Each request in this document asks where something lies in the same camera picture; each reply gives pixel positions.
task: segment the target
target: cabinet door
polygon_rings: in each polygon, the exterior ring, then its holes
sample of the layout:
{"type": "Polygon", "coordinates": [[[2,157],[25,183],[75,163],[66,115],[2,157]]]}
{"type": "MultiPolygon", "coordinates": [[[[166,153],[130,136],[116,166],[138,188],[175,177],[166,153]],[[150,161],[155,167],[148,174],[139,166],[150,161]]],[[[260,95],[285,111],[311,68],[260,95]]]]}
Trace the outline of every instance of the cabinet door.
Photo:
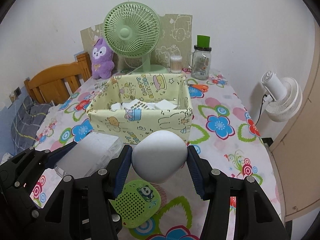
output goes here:
{"type": "Polygon", "coordinates": [[[320,198],[320,100],[308,100],[287,136],[273,150],[286,216],[320,198]]]}

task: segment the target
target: wooden bed frame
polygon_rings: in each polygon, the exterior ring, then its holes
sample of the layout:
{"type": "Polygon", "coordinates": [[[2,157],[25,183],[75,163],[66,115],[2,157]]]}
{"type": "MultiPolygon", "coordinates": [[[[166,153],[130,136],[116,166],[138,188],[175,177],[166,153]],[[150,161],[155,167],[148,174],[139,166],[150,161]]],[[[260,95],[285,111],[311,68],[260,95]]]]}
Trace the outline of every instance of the wooden bed frame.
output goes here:
{"type": "Polygon", "coordinates": [[[50,103],[53,100],[55,104],[63,104],[70,97],[65,82],[68,82],[74,93],[81,86],[78,75],[82,75],[84,81],[92,76],[87,52],[77,55],[76,62],[47,68],[33,79],[26,79],[24,84],[31,98],[39,103],[50,103]]]}

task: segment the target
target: panda illustration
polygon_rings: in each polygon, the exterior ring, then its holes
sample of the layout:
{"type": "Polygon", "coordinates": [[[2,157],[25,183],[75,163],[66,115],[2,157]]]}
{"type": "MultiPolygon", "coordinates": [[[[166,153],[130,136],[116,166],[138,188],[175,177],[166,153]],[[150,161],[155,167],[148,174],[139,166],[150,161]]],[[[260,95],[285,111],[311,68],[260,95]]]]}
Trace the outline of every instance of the panda illustration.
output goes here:
{"type": "Polygon", "coordinates": [[[153,190],[149,188],[149,185],[145,185],[142,188],[137,188],[137,191],[147,202],[151,202],[151,199],[154,198],[153,190]]]}

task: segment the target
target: green desk fan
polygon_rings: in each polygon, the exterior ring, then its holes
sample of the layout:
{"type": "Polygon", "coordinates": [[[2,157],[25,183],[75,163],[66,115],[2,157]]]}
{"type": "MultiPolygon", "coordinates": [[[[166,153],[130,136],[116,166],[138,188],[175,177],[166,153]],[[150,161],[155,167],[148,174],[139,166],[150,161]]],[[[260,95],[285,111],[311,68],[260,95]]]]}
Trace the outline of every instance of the green desk fan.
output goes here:
{"type": "Polygon", "coordinates": [[[164,66],[150,65],[150,53],[157,45],[160,33],[158,15],[142,3],[121,3],[104,21],[104,37],[116,54],[127,58],[142,57],[142,65],[132,73],[168,72],[164,66]]]}

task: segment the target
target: yellow fabric box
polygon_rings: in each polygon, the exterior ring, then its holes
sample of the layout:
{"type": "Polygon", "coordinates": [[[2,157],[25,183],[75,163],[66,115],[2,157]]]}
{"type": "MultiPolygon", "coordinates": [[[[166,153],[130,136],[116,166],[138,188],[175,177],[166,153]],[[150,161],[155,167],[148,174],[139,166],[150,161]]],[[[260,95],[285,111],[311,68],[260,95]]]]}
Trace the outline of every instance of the yellow fabric box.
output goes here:
{"type": "Polygon", "coordinates": [[[193,114],[186,77],[181,74],[115,76],[103,85],[86,112],[94,130],[119,136],[127,144],[138,144],[158,130],[174,132],[187,143],[193,114]],[[179,109],[110,109],[114,103],[134,99],[176,101],[179,109]]]}

